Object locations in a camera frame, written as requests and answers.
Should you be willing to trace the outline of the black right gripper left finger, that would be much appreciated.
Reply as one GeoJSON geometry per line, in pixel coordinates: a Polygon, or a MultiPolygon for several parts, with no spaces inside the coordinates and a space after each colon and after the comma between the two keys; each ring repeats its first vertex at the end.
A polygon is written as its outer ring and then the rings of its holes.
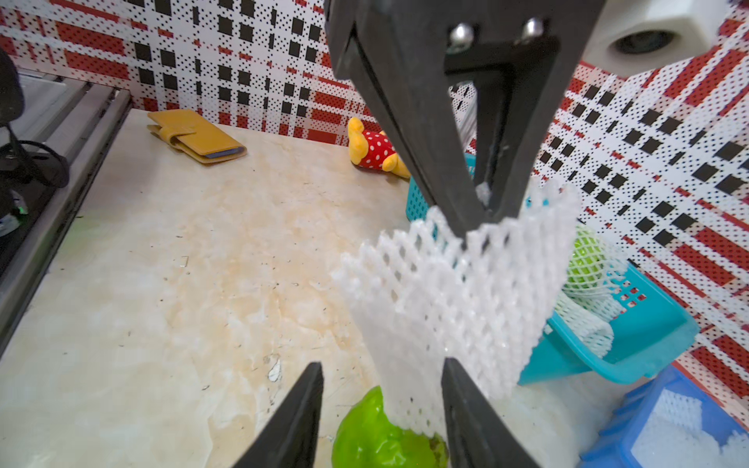
{"type": "Polygon", "coordinates": [[[304,468],[314,465],[324,390],[323,367],[304,369],[275,414],[234,468],[304,468]]]}

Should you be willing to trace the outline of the green custard apple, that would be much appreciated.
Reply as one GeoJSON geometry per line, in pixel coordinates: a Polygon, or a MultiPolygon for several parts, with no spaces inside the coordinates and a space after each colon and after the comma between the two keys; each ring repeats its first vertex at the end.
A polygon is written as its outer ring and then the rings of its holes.
{"type": "Polygon", "coordinates": [[[607,255],[603,243],[591,229],[578,224],[565,289],[585,294],[597,290],[606,278],[606,266],[607,255]]]}
{"type": "Polygon", "coordinates": [[[428,438],[388,420],[378,386],[343,418],[332,451],[332,465],[342,468],[446,468],[448,461],[447,445],[441,437],[428,438]]]}

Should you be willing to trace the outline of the white foam net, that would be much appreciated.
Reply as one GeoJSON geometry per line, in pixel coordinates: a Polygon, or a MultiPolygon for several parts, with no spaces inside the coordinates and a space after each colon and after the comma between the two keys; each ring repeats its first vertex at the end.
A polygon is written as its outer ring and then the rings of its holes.
{"type": "Polygon", "coordinates": [[[531,183],[520,214],[452,232],[438,208],[347,253],[332,276],[380,377],[388,420],[445,435],[441,380],[460,362],[491,401],[508,396],[567,281],[579,194],[531,183]]]}
{"type": "Polygon", "coordinates": [[[601,320],[612,322],[625,311],[616,295],[621,292],[620,283],[627,269],[627,260],[616,246],[578,223],[563,292],[601,320]]]}

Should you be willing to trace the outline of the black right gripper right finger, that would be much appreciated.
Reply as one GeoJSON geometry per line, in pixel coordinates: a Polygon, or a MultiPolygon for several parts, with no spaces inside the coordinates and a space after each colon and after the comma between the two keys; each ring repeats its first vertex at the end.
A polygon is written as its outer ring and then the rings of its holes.
{"type": "Polygon", "coordinates": [[[536,467],[459,360],[448,358],[442,372],[452,467],[536,467]]]}

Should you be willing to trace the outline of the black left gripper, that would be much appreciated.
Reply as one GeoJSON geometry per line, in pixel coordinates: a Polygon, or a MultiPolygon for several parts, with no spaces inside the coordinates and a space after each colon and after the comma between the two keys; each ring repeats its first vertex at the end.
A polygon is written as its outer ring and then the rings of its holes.
{"type": "Polygon", "coordinates": [[[557,54],[577,60],[602,1],[327,1],[336,74],[347,69],[424,199],[463,237],[525,203],[540,106],[557,54]],[[445,72],[474,70],[475,183],[466,168],[445,72]]]}

